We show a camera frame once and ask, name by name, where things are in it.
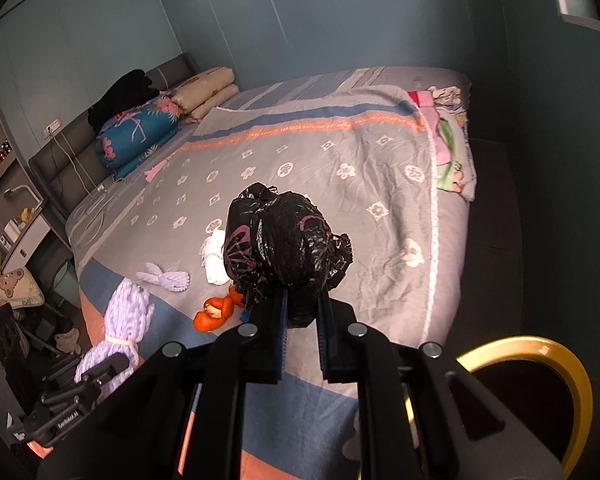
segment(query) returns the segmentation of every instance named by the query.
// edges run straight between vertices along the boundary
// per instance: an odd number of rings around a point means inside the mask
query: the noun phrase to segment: teddy bear print
[[[4,291],[7,298],[13,297],[13,290],[18,282],[24,277],[23,269],[16,269],[7,274],[0,275],[0,288]]]

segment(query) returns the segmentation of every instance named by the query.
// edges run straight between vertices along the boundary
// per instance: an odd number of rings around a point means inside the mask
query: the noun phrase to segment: bed
[[[444,342],[476,183],[468,88],[451,70],[364,68],[241,92],[201,124],[183,126],[128,177],[105,179],[68,218],[91,341],[103,337],[115,288],[145,262],[186,270],[191,284],[181,293],[143,284],[155,313],[141,355],[169,340],[213,341],[217,334],[197,332],[191,319],[226,286],[206,282],[200,248],[224,227],[231,200],[260,181],[305,194],[334,232],[350,235],[354,263],[331,295],[353,304],[359,320],[402,344]],[[373,117],[363,124],[362,116]],[[355,124],[336,138],[342,117]],[[243,477],[355,478],[355,387],[321,380],[315,328],[289,332],[281,383],[247,388]]]

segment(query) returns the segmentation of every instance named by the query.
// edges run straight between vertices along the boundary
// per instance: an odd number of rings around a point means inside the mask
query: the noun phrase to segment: bear print cushion
[[[0,302],[3,301],[8,301],[12,308],[21,308],[40,306],[45,303],[45,297],[31,273],[23,267],[7,274],[0,273]]]

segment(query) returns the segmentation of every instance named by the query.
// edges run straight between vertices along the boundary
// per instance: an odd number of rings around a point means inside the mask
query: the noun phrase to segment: teal wall
[[[364,66],[439,66],[469,75],[473,110],[488,110],[486,82],[506,70],[499,0],[162,2],[182,49],[201,68],[231,66],[243,89]],[[472,135],[503,135],[475,126]]]
[[[0,106],[28,158],[55,118],[180,52],[160,0],[27,0],[0,20]]]
[[[567,345],[594,391],[600,444],[600,32],[565,23],[555,0],[502,0],[518,120],[527,333]]]

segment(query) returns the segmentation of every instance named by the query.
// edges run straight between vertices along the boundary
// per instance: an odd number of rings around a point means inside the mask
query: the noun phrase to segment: black plastic bag
[[[336,287],[352,262],[346,234],[335,235],[319,209],[304,196],[257,183],[232,201],[224,240],[224,267],[246,295],[247,308],[289,290],[288,327],[308,326],[323,288]]]

